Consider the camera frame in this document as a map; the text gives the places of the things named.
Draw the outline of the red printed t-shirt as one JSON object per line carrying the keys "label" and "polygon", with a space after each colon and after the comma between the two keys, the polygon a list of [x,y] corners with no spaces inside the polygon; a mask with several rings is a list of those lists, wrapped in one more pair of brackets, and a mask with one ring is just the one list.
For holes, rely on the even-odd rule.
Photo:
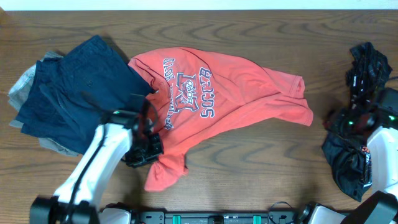
{"label": "red printed t-shirt", "polygon": [[217,134],[270,118],[311,125],[302,77],[248,59],[188,47],[156,49],[133,57],[133,68],[154,90],[164,152],[149,170],[145,190],[160,192],[188,169],[190,148]]}

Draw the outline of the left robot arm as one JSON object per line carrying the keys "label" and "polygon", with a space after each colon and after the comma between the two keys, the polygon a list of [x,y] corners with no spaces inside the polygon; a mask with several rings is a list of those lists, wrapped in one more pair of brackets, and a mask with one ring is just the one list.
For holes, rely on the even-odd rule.
{"label": "left robot arm", "polygon": [[149,118],[152,106],[139,111],[105,110],[95,136],[75,170],[50,198],[37,197],[30,223],[139,223],[134,210],[117,203],[101,209],[106,186],[119,162],[130,167],[151,163],[163,153]]}

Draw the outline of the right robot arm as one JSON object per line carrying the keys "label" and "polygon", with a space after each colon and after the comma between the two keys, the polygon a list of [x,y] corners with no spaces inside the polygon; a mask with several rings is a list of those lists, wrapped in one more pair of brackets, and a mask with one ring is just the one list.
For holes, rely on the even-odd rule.
{"label": "right robot arm", "polygon": [[397,90],[379,91],[354,129],[370,151],[373,194],[349,213],[310,205],[296,223],[397,223]]}

